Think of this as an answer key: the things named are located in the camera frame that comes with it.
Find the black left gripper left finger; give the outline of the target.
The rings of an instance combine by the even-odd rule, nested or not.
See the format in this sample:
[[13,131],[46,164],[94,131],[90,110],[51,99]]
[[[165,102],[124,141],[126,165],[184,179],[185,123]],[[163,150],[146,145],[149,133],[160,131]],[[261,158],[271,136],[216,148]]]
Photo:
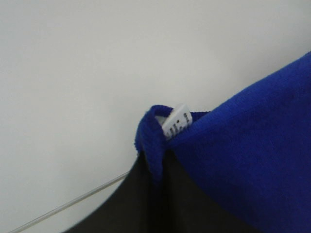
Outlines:
[[168,233],[162,186],[154,184],[144,153],[114,193],[69,233]]

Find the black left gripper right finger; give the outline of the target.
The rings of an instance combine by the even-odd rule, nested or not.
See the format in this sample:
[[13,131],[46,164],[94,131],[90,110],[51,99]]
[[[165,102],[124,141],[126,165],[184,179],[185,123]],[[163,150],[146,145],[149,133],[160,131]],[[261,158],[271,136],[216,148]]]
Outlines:
[[169,233],[244,233],[245,224],[222,209],[189,177],[174,153],[163,161]]

